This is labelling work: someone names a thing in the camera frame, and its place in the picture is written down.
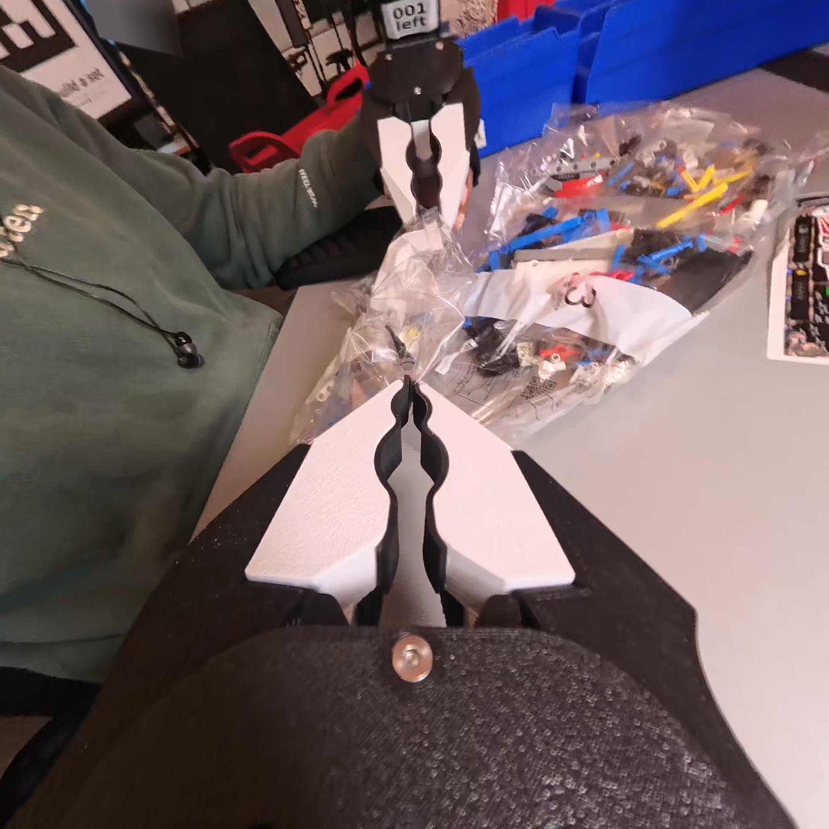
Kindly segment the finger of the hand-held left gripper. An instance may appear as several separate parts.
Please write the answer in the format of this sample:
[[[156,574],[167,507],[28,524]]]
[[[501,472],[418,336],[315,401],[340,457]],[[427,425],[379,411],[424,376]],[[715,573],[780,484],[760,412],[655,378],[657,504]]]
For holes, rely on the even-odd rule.
[[[397,117],[377,121],[380,175],[404,224],[427,206],[430,188],[430,121]]]
[[[460,102],[445,104],[430,119],[437,207],[443,222],[454,229],[468,190],[471,151],[468,147],[465,110]]]

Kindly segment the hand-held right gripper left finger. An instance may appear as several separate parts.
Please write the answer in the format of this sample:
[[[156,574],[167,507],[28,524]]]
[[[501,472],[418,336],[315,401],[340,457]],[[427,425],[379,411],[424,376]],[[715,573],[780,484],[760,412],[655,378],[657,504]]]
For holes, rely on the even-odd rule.
[[[377,627],[399,564],[398,499],[413,383],[392,383],[314,439],[244,570],[250,582],[310,589]]]

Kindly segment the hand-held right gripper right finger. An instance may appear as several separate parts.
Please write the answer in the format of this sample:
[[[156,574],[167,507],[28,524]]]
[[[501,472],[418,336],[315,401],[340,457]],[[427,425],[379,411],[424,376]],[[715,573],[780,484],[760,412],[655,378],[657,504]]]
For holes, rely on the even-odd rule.
[[[426,383],[414,390],[430,479],[423,561],[446,626],[463,627],[490,598],[573,586],[575,569],[510,446]]]

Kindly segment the small clear plastic bag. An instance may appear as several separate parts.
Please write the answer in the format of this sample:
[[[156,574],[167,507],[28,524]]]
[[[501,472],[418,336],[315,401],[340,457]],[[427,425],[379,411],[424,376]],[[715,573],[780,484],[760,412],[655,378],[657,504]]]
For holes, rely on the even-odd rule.
[[[460,330],[476,279],[437,209],[404,225],[377,272],[334,293],[350,324],[298,410],[288,446],[310,443],[398,380],[423,379]]]

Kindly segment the person's left forearm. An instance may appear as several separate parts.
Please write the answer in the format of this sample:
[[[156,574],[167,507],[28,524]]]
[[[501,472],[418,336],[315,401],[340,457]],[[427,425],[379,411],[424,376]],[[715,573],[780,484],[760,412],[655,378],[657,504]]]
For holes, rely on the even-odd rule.
[[[378,180],[357,117],[314,135],[298,159],[256,173],[213,171],[187,238],[224,288],[263,288],[305,249],[374,219]]]

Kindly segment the lego parts bag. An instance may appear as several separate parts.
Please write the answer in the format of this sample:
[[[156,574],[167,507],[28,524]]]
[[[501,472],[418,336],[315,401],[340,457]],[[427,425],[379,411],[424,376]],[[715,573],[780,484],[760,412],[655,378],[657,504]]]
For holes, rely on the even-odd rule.
[[[555,106],[503,155],[431,380],[509,443],[626,382],[742,277],[827,154],[708,109]]]

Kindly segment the black framed marker sign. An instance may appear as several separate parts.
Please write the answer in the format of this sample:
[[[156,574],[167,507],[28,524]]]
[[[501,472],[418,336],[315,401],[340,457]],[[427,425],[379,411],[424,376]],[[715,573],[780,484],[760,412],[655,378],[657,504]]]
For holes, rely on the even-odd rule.
[[[1,64],[99,121],[139,102],[76,2],[2,1]]]

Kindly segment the holographic sticker sheet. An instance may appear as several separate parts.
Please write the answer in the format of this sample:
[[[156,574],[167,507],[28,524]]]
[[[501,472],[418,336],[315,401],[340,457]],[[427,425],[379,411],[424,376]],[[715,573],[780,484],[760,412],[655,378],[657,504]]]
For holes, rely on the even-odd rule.
[[[782,226],[769,280],[766,356],[828,364],[828,195],[797,200]]]

